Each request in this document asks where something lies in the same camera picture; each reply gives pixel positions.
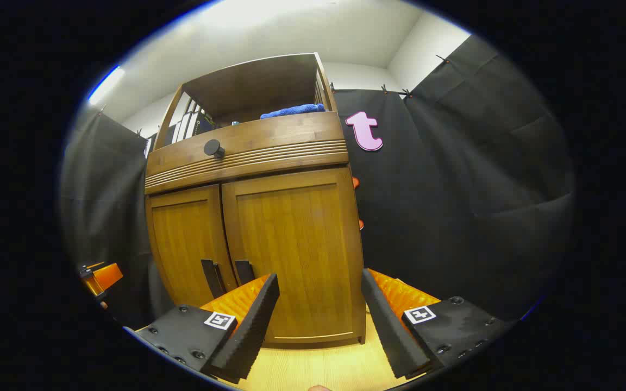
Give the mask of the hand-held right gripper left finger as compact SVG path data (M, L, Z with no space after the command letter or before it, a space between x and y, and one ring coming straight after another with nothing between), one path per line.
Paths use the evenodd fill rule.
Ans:
M192 374L246 379L280 297L269 273L202 307L179 305L135 331L135 339Z

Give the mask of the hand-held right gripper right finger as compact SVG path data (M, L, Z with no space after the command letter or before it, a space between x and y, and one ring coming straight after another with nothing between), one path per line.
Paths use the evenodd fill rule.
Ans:
M459 295L440 300L376 270L362 271L361 287L397 378L457 366L512 327Z

